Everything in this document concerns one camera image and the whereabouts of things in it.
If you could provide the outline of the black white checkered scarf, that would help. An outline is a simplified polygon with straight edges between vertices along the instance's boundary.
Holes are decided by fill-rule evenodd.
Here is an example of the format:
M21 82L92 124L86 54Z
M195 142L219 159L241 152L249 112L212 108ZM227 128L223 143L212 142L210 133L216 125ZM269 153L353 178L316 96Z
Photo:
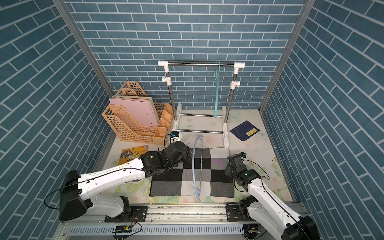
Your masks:
M196 149L195 157L152 178L150 197L196 196L233 198L233 180L225 175L230 152L225 148Z

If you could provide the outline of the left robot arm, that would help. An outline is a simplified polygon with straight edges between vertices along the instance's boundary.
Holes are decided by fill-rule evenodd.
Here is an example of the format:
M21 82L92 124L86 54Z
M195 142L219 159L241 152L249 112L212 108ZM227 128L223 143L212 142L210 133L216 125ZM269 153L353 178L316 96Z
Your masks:
M110 198L101 192L124 183L169 172L179 163L190 161L191 150L181 141L161 151L149 151L123 165L90 174L70 171L60 190L59 219L74 220L83 215L106 216L109 222L131 221L132 210L127 197Z

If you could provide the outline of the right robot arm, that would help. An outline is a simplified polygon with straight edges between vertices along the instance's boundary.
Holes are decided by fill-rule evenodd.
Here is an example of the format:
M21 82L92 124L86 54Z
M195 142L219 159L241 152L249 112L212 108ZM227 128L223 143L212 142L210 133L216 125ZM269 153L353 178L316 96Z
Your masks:
M320 239L315 221L302 217L279 199L265 184L264 176L247 168L241 155L228 157L225 175L250 194L240 201L243 217L261 224L276 240Z

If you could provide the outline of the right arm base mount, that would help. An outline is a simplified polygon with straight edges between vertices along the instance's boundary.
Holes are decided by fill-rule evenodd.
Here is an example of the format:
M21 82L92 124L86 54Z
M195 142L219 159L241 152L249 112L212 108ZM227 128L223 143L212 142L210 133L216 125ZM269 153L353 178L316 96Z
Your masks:
M228 222L254 222L252 218L245 213L239 205L229 204L226 205L227 221Z

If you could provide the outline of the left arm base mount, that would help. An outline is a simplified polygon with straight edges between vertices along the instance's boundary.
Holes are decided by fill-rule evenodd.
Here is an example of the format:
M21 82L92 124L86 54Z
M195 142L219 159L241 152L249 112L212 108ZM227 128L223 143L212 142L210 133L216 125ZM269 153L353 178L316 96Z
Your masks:
M148 206L131 206L130 210L124 211L117 217L105 217L105 223L144 223L147 217Z

